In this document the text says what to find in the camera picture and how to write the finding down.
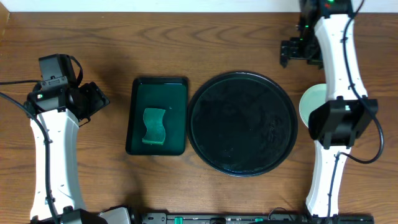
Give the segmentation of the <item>green scrub sponge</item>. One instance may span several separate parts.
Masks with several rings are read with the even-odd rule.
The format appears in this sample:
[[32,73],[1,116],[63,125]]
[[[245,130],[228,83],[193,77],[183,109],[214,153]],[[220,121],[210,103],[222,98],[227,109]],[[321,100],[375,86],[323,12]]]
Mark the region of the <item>green scrub sponge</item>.
[[146,133],[142,138],[144,144],[163,145],[165,142],[165,128],[163,125],[165,110],[158,108],[146,108],[143,114],[143,122]]

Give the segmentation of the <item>black rectangular water tray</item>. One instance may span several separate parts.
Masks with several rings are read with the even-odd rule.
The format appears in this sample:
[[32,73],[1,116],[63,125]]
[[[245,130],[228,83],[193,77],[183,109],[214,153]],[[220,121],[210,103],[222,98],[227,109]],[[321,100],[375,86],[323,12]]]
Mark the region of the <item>black rectangular water tray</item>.
[[[140,156],[179,156],[185,151],[188,83],[185,78],[137,78],[132,84],[126,152]],[[144,144],[146,108],[164,109],[163,145]]]

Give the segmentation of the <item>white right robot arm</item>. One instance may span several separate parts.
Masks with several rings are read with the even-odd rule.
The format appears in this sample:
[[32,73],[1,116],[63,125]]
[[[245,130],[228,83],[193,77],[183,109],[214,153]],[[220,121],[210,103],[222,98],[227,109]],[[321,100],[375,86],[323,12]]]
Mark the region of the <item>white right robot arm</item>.
[[[300,35],[280,45],[283,67],[299,59],[325,71],[325,102],[308,118],[315,167],[305,206],[313,222],[339,221],[338,194],[346,161],[371,164],[384,149],[384,134],[376,118],[378,102],[368,97],[359,73],[353,37],[358,12],[347,0],[302,0]],[[379,149],[372,159],[357,159],[351,155],[352,147],[371,122],[377,127]]]

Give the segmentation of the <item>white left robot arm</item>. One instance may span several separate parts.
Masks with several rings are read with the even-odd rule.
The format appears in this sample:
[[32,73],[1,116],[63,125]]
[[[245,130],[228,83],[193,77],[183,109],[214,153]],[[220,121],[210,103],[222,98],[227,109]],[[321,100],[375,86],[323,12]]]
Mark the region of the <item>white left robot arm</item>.
[[78,180],[76,143],[80,121],[109,104],[91,82],[80,87],[44,83],[27,95],[25,108],[35,139],[35,195],[31,223],[130,223],[124,206],[86,211]]

